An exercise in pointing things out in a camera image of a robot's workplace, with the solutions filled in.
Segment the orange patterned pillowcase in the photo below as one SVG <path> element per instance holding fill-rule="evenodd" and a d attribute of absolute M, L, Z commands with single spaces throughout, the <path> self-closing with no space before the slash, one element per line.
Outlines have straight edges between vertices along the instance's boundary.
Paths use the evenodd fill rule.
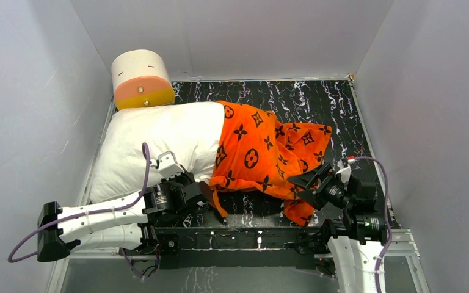
<path fill-rule="evenodd" d="M 319 166 L 329 146 L 332 127 L 317 123 L 282 123 L 271 111 L 221 101 L 224 124 L 213 175 L 212 206 L 219 215 L 219 192 L 260 191 L 283 200 L 284 215 L 307 226 L 314 208 L 297 197 L 301 191 L 288 179 Z"/>

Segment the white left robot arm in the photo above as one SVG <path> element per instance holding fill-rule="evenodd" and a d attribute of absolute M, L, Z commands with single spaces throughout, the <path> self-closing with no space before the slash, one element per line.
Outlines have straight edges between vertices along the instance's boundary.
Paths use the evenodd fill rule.
<path fill-rule="evenodd" d="M 183 173 L 116 200 L 79 207 L 47 203 L 38 219 L 37 261 L 58 261 L 97 248 L 153 253 L 159 245 L 158 225 L 181 219 L 212 199 L 207 183 Z"/>

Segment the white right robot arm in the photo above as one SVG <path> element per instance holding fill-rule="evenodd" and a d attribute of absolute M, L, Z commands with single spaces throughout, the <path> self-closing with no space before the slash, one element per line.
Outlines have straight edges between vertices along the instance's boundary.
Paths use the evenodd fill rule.
<path fill-rule="evenodd" d="M 383 260 L 392 232 L 386 212 L 376 209 L 377 183 L 362 181 L 344 161 L 337 167 L 323 162 L 288 181 L 315 210 L 331 204 L 342 216 L 325 219 L 317 232 L 305 233 L 287 247 L 300 254 L 330 253 L 340 292 L 385 292 Z"/>

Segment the white pillow insert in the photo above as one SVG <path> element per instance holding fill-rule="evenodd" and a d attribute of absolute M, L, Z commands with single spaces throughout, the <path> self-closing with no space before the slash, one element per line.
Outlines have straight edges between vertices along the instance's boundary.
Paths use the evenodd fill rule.
<path fill-rule="evenodd" d="M 171 151 L 196 181 L 209 182 L 223 124 L 224 107 L 212 101 L 118 111 L 98 152 L 90 201 L 100 203 L 141 190 L 146 166 L 143 143 L 151 159 Z"/>

